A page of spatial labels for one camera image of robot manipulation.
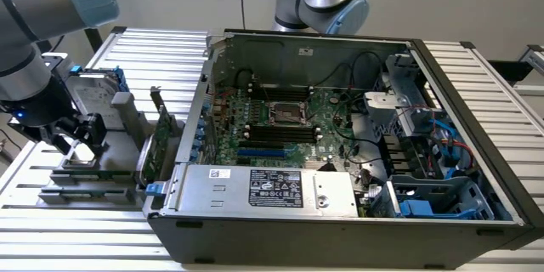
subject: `warning label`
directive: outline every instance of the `warning label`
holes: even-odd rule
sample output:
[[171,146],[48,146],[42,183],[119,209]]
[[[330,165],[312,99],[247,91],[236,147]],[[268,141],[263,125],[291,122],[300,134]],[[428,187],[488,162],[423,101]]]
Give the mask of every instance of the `warning label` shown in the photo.
[[304,207],[300,171],[252,170],[250,205]]

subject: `robotic arm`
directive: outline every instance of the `robotic arm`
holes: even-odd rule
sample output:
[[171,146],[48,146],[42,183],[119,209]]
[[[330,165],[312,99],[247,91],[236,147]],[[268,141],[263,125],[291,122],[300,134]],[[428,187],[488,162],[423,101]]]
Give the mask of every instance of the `robotic arm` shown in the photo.
[[314,28],[320,33],[355,34],[368,16],[367,0],[276,0],[274,30]]
[[100,114],[83,116],[59,77],[32,43],[111,22],[116,0],[0,0],[0,109],[31,140],[67,153],[60,134],[82,140],[98,154],[106,128]]

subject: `green circuit board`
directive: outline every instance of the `green circuit board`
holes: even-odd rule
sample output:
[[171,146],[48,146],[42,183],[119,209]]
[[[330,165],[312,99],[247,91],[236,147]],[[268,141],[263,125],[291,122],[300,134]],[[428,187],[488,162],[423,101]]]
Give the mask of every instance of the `green circuit board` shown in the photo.
[[[283,107],[294,108],[300,103],[274,101]],[[284,142],[284,157],[250,157],[246,166],[308,168],[312,162],[324,162],[331,156],[336,162],[343,161],[340,147],[348,150],[350,141],[335,133],[334,114],[336,114],[338,130],[347,136],[354,136],[354,130],[346,128],[347,107],[342,106],[342,93],[318,89],[304,103],[306,122],[295,120],[271,123],[271,102],[251,99],[242,90],[227,89],[216,99],[216,126],[218,126],[218,155],[216,164],[236,165],[239,161],[240,142],[246,141],[243,131],[248,122],[252,126],[319,127],[323,138],[316,143]]]

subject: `power supply label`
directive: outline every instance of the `power supply label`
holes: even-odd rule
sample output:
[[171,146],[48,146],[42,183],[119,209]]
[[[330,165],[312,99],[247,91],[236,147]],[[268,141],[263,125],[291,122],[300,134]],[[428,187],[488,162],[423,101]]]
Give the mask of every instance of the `power supply label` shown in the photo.
[[250,177],[250,205],[303,208],[300,171],[252,169]]

